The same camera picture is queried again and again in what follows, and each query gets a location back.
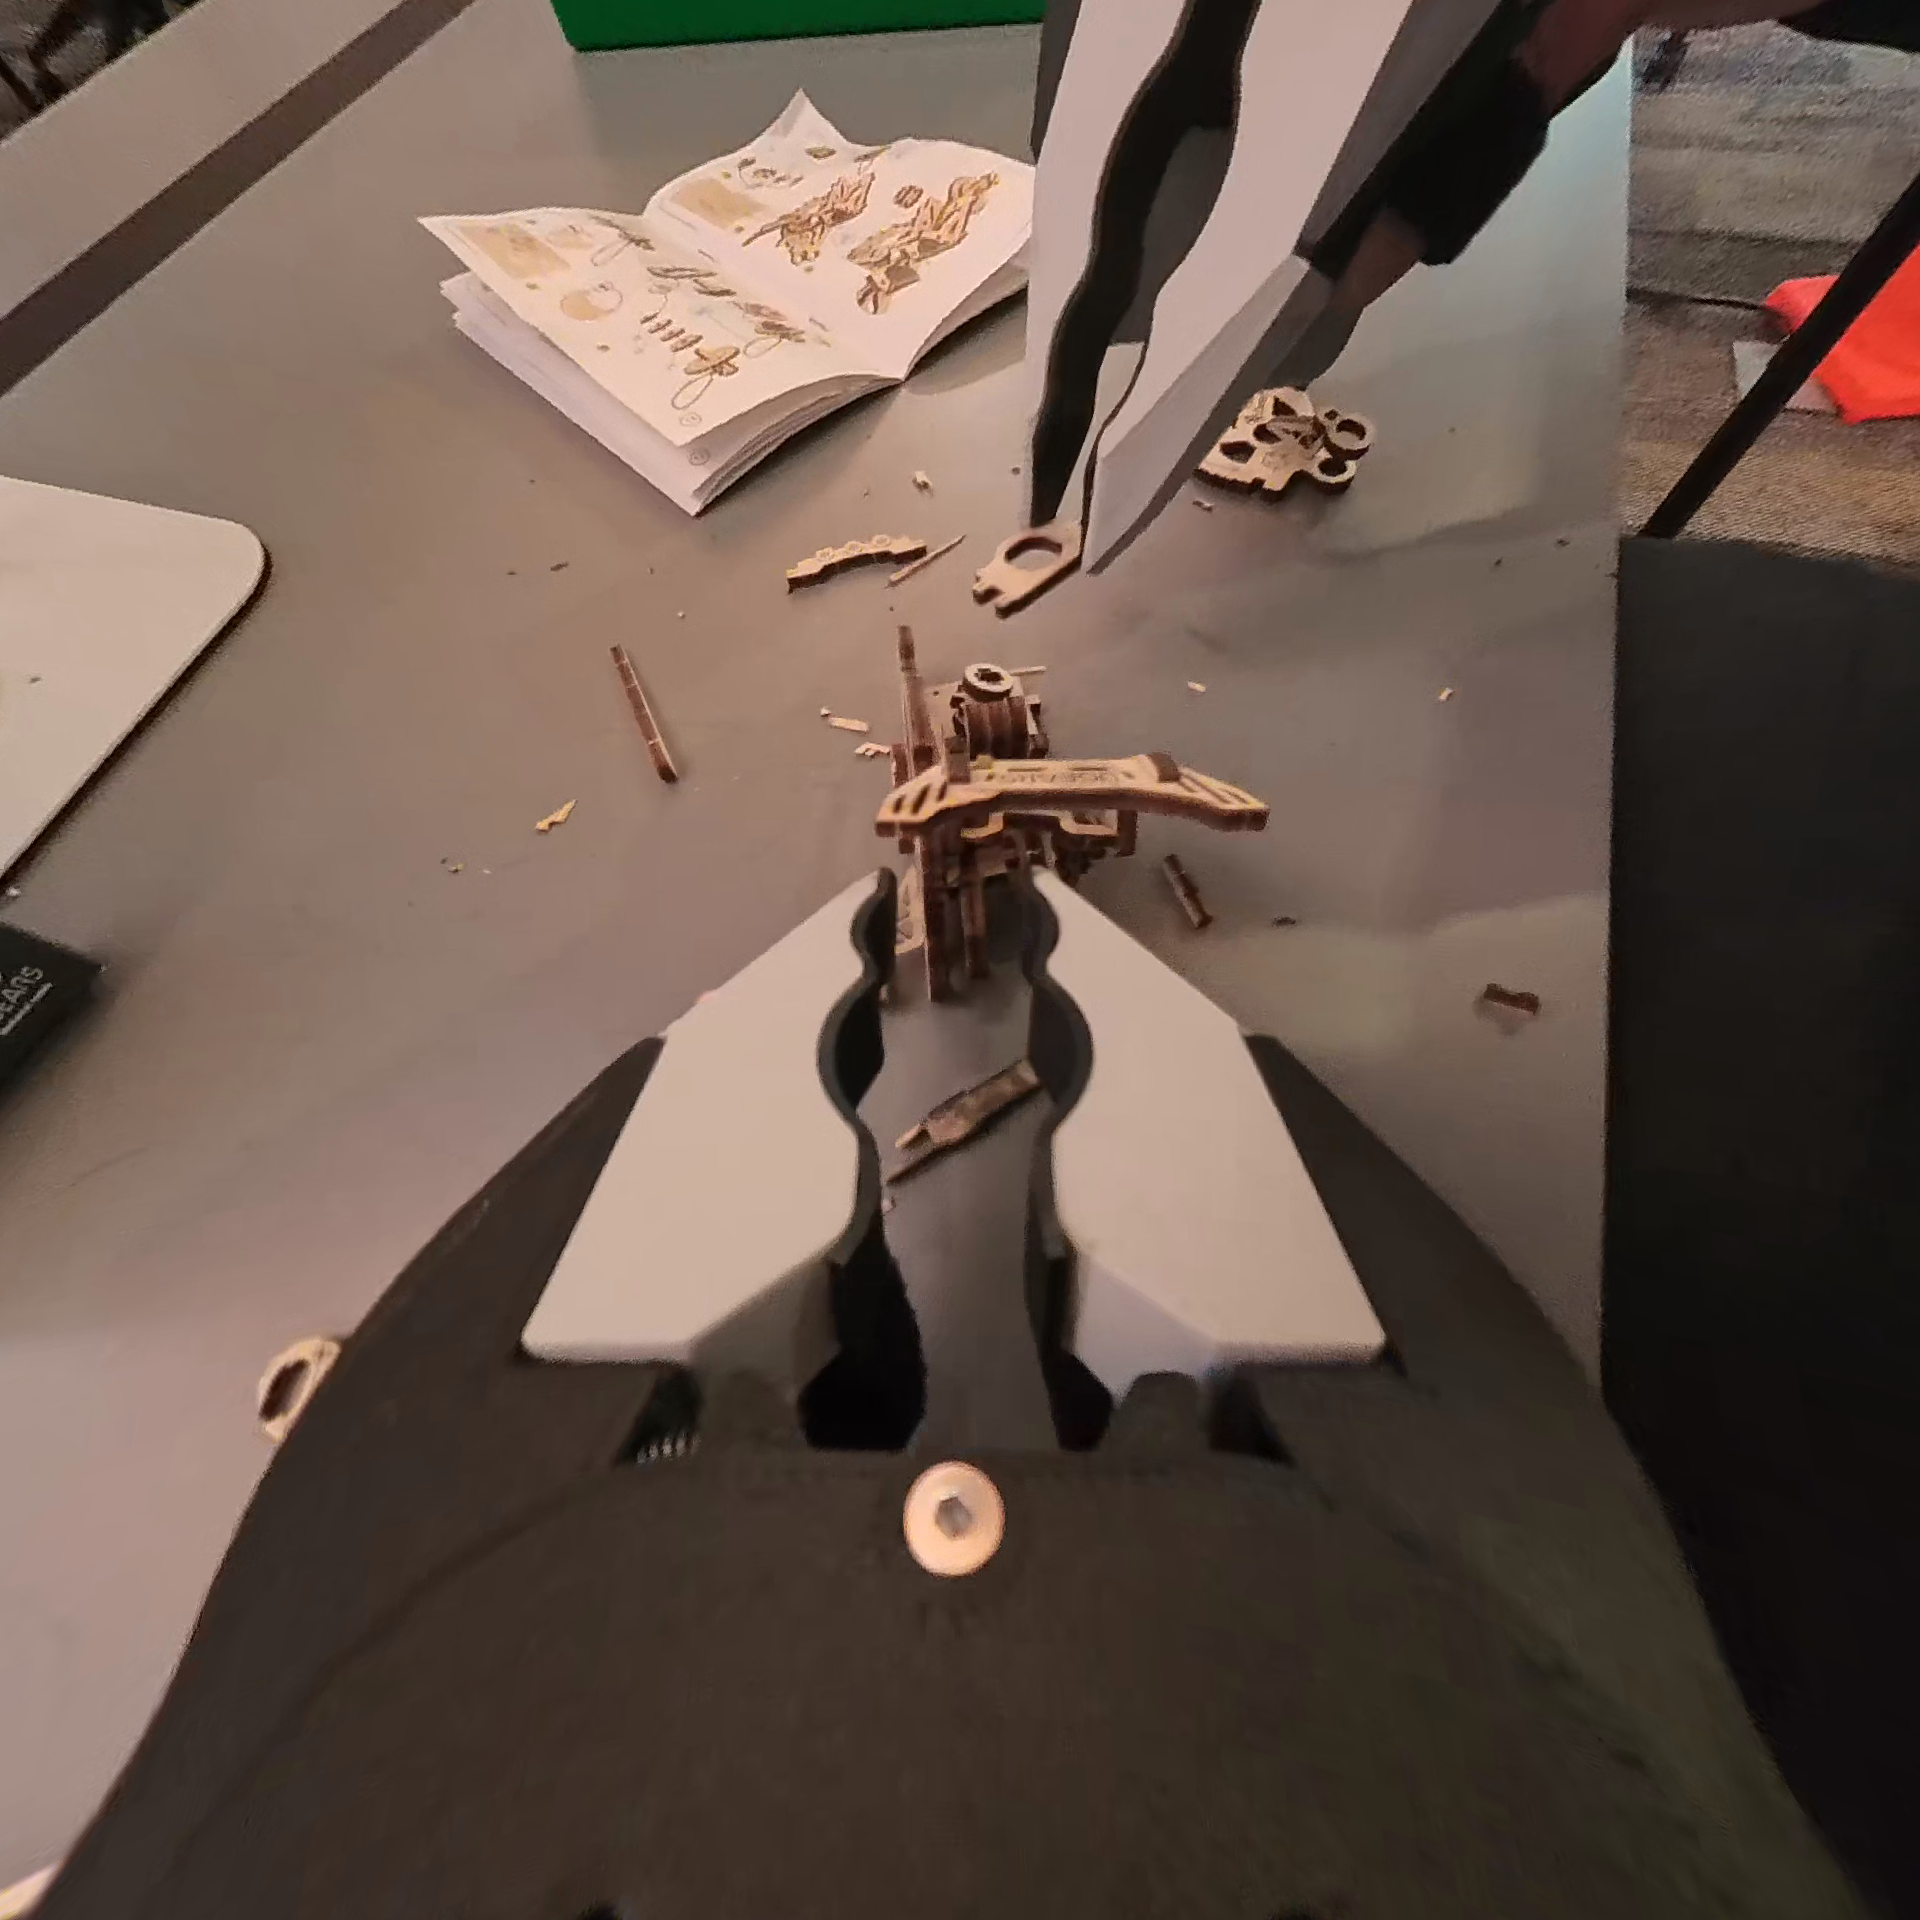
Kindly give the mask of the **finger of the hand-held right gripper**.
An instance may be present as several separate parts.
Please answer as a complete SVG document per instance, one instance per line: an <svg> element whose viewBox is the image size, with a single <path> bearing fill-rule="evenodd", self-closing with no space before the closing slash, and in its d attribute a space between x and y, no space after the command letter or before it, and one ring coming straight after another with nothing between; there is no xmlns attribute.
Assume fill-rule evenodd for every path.
<svg viewBox="0 0 1920 1920"><path fill-rule="evenodd" d="M1145 229L1188 132L1232 122L1252 2L1047 5L1026 288L1026 521L1082 519L1069 479L1137 306Z"/></svg>
<svg viewBox="0 0 1920 1920"><path fill-rule="evenodd" d="M1498 13L1493 2L1257 8L1213 202L1157 289L1137 374L1088 457L1085 570L1138 538L1256 388L1308 380L1300 348L1335 277L1315 250Z"/></svg>

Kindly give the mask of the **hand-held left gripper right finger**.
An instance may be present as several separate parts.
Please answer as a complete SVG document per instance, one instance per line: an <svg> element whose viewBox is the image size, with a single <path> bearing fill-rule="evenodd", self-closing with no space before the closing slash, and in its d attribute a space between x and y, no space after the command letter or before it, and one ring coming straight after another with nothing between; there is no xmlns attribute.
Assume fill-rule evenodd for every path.
<svg viewBox="0 0 1920 1920"><path fill-rule="evenodd" d="M1376 1360L1386 1329L1252 1034L1050 872L1026 927L1064 1353L1115 1400L1144 1376Z"/></svg>

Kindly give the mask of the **pale wooden parts sheet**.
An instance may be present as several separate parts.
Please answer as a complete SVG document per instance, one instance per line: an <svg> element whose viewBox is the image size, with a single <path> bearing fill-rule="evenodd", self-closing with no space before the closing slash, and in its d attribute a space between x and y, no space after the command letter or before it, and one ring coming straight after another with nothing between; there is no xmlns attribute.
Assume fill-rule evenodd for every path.
<svg viewBox="0 0 1920 1920"><path fill-rule="evenodd" d="M1337 494L1376 444L1365 415L1320 405L1308 390L1263 388L1242 405L1195 478L1219 488L1283 495L1293 485Z"/></svg>

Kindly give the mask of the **small wooden link part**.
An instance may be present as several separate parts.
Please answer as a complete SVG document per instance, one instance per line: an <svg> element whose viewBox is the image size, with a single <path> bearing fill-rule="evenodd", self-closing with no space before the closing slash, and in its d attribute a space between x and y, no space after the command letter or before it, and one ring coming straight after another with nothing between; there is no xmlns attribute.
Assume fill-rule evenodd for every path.
<svg viewBox="0 0 1920 1920"><path fill-rule="evenodd" d="M1082 557L1084 526L1076 519L1021 528L1000 541L977 570L972 596L996 617L1013 617L1074 576Z"/></svg>

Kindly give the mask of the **brown wooden model assembly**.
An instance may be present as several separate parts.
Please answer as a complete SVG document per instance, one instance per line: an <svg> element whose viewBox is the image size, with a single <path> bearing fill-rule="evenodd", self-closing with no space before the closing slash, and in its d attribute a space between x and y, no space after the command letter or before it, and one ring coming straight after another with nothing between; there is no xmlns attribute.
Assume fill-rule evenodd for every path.
<svg viewBox="0 0 1920 1920"><path fill-rule="evenodd" d="M1144 815L1213 832L1259 832L1269 804L1164 752L1051 757L1042 703L1025 674L975 662L928 684L907 625L897 628L900 738L876 833L897 845L907 887L900 953L920 953L927 993L948 1000L993 968L991 889L1032 868L1076 885L1099 858L1137 850Z"/></svg>

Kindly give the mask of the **person's right forearm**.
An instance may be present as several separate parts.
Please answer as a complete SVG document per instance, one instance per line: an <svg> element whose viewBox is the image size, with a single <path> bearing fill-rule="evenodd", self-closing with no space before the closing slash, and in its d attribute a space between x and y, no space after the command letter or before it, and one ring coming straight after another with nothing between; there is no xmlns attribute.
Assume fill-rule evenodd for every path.
<svg viewBox="0 0 1920 1920"><path fill-rule="evenodd" d="M1919 52L1919 2L1636 2L1634 30L1707 31L1773 22L1810 39Z"/></svg>

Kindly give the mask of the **dark model kit box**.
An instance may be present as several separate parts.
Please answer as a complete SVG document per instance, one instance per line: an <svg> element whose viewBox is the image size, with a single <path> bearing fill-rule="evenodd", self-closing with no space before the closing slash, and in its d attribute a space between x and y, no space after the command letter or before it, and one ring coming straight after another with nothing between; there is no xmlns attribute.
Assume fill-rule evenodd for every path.
<svg viewBox="0 0 1920 1920"><path fill-rule="evenodd" d="M3 926L3 1089L81 1015L106 964L25 927Z"/></svg>

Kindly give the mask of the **person's right hand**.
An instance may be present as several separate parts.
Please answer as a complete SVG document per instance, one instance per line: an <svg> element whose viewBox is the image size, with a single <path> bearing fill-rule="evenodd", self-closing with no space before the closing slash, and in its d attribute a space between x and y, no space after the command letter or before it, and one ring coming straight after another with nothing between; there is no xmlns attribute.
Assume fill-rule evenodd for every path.
<svg viewBox="0 0 1920 1920"><path fill-rule="evenodd" d="M1516 48L1543 111L1554 119L1601 80L1640 31L1643 2L1548 2Z"/></svg>

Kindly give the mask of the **pointed dark wooden stick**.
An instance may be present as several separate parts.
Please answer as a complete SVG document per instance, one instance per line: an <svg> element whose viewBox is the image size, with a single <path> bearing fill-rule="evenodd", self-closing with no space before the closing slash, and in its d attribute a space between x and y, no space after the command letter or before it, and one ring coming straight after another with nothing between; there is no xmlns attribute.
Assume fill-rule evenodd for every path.
<svg viewBox="0 0 1920 1920"><path fill-rule="evenodd" d="M951 1153L972 1137L991 1130L1005 1113L1041 1092L1041 1073L1019 1058L991 1076L938 1101L897 1137L897 1159L882 1172L885 1184L898 1184L927 1162Z"/></svg>

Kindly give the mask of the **open instruction booklet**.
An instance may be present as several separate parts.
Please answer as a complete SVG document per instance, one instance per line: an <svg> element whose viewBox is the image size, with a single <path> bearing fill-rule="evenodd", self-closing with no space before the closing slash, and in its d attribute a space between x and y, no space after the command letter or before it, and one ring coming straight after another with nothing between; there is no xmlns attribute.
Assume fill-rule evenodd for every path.
<svg viewBox="0 0 1920 1920"><path fill-rule="evenodd" d="M468 342L696 516L1026 279L1035 167L847 137L804 92L639 212L423 214Z"/></svg>

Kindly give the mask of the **small d-shaped wooden piece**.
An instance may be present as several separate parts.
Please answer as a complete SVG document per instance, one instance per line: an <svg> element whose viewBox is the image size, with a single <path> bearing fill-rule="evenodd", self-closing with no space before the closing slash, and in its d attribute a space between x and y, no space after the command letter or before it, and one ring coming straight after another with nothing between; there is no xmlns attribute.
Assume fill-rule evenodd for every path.
<svg viewBox="0 0 1920 1920"><path fill-rule="evenodd" d="M256 1426L279 1447L343 1356L336 1335L305 1335L282 1348L256 1382Z"/></svg>

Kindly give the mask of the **orange traffic cone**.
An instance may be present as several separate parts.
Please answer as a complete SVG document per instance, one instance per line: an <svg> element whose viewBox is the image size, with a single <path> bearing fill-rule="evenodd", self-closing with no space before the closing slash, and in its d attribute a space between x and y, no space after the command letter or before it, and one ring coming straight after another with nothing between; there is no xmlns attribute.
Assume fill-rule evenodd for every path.
<svg viewBox="0 0 1920 1920"><path fill-rule="evenodd" d="M1919 263L1909 257L1812 372L1849 425L1919 417Z"/></svg>

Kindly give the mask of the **long notched wooden strip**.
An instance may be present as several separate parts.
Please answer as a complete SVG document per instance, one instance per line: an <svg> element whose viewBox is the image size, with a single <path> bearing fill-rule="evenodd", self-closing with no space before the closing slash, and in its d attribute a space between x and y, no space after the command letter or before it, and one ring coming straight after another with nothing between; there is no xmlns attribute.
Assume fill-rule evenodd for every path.
<svg viewBox="0 0 1920 1920"><path fill-rule="evenodd" d="M682 767L675 761L675 754L672 754L672 749L665 741L664 727L656 717L655 702L652 702L649 690L648 690L648 685L644 685L644 680L639 672L636 660L631 657L629 649L619 642L613 642L608 647L608 656L613 660L618 684L621 685L621 696L627 698L627 703L631 709L631 717L634 717L636 728L640 733L640 743L643 743L643 746L644 746L644 752L648 752L648 757L649 757L649 761L656 769L656 776L664 784L677 784L682 778Z"/></svg>

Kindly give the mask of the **person's black clothing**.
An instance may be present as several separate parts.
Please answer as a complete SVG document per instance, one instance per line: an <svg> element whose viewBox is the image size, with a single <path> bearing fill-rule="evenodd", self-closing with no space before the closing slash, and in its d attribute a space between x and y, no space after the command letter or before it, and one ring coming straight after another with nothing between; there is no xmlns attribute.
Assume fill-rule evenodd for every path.
<svg viewBox="0 0 1920 1920"><path fill-rule="evenodd" d="M1919 596L1619 557L1603 1392L1788 1785L1919 1882Z"/></svg>

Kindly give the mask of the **wooden book stand white base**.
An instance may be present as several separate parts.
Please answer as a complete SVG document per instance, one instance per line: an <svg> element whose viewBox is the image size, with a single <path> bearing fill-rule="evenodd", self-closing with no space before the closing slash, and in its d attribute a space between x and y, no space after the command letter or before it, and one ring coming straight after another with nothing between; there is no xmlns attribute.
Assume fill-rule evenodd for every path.
<svg viewBox="0 0 1920 1920"><path fill-rule="evenodd" d="M268 568L239 521L5 476L5 870L250 608Z"/></svg>

